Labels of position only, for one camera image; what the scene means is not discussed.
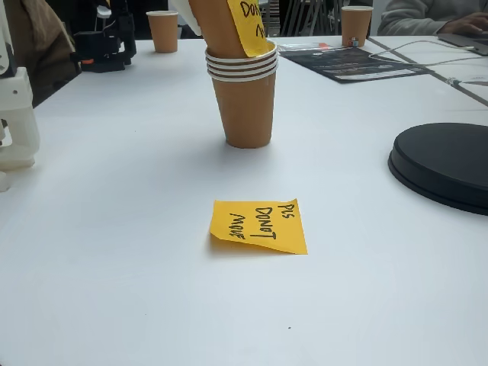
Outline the person's hand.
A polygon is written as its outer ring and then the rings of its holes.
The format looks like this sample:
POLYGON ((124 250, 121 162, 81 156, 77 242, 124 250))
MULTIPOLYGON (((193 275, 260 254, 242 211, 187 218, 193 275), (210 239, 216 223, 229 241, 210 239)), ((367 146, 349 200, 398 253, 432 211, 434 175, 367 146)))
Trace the person's hand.
POLYGON ((487 13, 477 12, 465 17, 447 22, 439 34, 482 34, 487 31, 487 13))

